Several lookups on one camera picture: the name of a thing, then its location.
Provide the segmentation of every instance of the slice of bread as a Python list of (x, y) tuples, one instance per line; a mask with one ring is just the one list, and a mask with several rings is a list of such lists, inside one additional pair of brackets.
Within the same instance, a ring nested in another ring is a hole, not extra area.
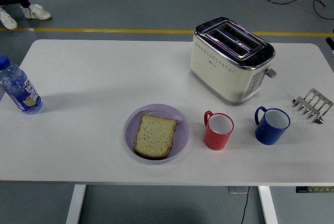
[(135, 153), (150, 160), (168, 157), (174, 142), (178, 121), (143, 114), (136, 136)]

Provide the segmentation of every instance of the metal toast rack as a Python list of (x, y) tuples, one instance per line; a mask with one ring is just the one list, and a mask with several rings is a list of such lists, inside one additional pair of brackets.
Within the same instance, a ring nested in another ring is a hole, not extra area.
[(324, 123), (323, 116), (333, 106), (333, 102), (331, 102), (314, 88), (308, 92), (304, 99), (299, 96), (297, 99), (293, 99), (292, 103), (293, 107), (299, 105), (297, 109), (298, 111), (304, 109), (302, 115), (309, 113), (307, 119), (315, 116), (312, 120), (312, 123), (315, 122), (318, 124)]

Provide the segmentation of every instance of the cream toaster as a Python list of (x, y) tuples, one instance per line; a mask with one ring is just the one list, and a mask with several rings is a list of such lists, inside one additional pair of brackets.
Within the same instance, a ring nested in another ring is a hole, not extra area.
[(269, 68), (275, 50), (272, 45), (224, 18), (212, 18), (195, 28), (191, 70), (230, 104), (252, 97)]

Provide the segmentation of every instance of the mug handle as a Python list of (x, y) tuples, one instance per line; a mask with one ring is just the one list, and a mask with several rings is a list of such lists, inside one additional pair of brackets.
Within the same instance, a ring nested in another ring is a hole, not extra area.
[(208, 116), (211, 117), (213, 116), (213, 113), (211, 111), (206, 111), (205, 114), (204, 114), (204, 125), (205, 127), (207, 127), (207, 124), (208, 124)]
[(260, 124), (259, 116), (258, 116), (260, 110), (262, 110), (264, 112), (267, 112), (267, 109), (265, 109), (264, 107), (259, 107), (258, 109), (256, 109), (256, 111), (255, 111), (255, 123), (256, 123), (257, 126)]

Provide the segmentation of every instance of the purple plate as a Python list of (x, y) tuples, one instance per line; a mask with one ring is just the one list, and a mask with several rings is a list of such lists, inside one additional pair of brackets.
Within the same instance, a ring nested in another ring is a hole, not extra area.
[(127, 119), (124, 126), (124, 139), (126, 145), (129, 147), (130, 151), (134, 152), (135, 149), (135, 140), (137, 132), (139, 130), (141, 116), (143, 114), (154, 115), (158, 117), (170, 118), (178, 120), (178, 125), (175, 130), (174, 143), (172, 150), (170, 151), (167, 158), (163, 160), (149, 160), (152, 162), (162, 162), (173, 159), (180, 152), (183, 151), (185, 146), (188, 143), (190, 137), (190, 126), (187, 118), (181, 113), (178, 109), (171, 107), (170, 105), (165, 104), (150, 104), (142, 108), (139, 108), (133, 112), (130, 117)]

